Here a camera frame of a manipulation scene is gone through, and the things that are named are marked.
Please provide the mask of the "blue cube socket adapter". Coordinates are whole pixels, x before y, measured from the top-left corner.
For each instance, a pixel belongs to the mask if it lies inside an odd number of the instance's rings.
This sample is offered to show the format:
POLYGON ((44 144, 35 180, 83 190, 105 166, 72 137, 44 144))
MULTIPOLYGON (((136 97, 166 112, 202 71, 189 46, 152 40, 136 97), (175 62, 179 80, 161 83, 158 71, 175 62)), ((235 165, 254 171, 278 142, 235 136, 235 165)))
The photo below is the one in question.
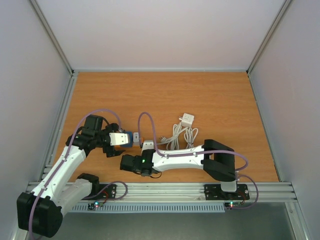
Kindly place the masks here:
POLYGON ((128 143, 124 147, 131 148, 133 146, 133 133, 131 131, 127 131, 126 133, 128 135, 128 143))

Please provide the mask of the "orange power strip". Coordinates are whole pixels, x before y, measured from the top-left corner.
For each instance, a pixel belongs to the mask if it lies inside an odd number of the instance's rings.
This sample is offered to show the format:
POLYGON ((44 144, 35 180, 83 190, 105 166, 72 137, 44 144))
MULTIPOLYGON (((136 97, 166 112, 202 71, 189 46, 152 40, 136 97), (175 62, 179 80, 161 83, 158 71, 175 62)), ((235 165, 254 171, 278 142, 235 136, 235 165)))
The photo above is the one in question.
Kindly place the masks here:
POLYGON ((143 147, 143 143, 144 143, 144 138, 141 137, 140 138, 140 141, 134 141, 133 144, 132 144, 132 147, 133 148, 142 148, 143 147))

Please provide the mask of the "grey white plug adapter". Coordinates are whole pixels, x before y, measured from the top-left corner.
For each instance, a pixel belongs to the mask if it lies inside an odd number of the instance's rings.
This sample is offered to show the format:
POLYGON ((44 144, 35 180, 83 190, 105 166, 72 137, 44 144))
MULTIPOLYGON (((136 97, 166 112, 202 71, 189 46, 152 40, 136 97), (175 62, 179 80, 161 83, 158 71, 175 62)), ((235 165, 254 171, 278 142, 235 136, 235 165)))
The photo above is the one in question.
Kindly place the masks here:
POLYGON ((141 138, 138 132, 134 132, 132 135, 133 146, 140 148, 141 147, 141 138))

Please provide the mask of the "white cube socket adapter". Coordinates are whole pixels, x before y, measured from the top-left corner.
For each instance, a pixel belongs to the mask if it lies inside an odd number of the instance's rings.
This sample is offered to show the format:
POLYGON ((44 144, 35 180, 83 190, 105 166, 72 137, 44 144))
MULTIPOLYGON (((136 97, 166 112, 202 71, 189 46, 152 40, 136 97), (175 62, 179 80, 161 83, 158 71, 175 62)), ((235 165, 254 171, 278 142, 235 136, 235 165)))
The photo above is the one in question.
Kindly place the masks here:
POLYGON ((178 119, 180 120, 182 127, 191 128, 195 120, 195 116, 189 113, 184 113, 178 119))

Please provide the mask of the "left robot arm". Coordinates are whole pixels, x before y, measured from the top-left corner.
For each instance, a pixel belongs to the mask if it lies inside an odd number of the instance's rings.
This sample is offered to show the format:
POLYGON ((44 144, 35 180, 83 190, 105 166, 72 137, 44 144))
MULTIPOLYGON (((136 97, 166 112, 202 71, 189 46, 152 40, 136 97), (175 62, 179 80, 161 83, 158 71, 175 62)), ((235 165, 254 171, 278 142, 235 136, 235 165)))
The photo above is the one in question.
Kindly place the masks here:
POLYGON ((17 198, 18 227, 28 231, 31 238, 35 234, 53 237, 74 205, 100 195, 99 178, 91 174, 81 175, 70 187, 66 184, 91 151, 101 148, 108 158, 116 157, 122 151, 115 147, 130 142, 121 123, 107 123, 103 127, 105 121, 94 112, 83 117, 46 177, 31 192, 23 192, 17 198))

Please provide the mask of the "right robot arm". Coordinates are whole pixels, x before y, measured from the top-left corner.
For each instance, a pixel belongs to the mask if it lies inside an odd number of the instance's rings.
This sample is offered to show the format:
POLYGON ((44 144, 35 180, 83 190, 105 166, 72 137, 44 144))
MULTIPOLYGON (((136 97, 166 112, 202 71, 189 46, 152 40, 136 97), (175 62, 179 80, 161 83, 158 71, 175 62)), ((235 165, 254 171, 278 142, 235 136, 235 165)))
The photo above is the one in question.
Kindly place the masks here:
POLYGON ((234 150, 213 139, 202 145, 180 150, 156 150, 152 140, 142 144, 141 155, 122 156, 120 170, 143 177, 173 169, 200 169, 220 182, 225 198, 234 197, 238 191, 234 150))

